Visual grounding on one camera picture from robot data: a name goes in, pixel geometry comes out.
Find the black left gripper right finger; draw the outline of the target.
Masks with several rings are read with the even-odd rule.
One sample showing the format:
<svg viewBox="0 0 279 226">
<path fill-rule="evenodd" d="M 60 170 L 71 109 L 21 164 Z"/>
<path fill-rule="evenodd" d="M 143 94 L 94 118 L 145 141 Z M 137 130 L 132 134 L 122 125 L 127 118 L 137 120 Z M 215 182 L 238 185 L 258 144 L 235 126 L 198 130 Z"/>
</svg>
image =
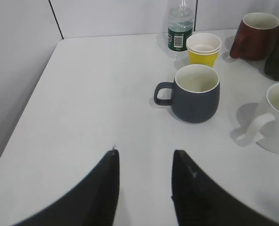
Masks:
<svg viewBox="0 0 279 226">
<path fill-rule="evenodd" d="M 184 150 L 172 161 L 172 201 L 180 226 L 276 226 L 216 184 Z"/>
</svg>

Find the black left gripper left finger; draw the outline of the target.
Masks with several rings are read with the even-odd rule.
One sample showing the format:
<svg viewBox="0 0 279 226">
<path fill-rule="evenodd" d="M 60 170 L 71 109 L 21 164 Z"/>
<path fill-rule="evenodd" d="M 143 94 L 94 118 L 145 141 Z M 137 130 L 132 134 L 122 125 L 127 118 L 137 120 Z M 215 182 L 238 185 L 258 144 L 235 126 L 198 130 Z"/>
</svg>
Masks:
<svg viewBox="0 0 279 226">
<path fill-rule="evenodd" d="M 110 150 L 72 190 L 20 226 L 111 226 L 120 190 L 118 150 Z"/>
</svg>

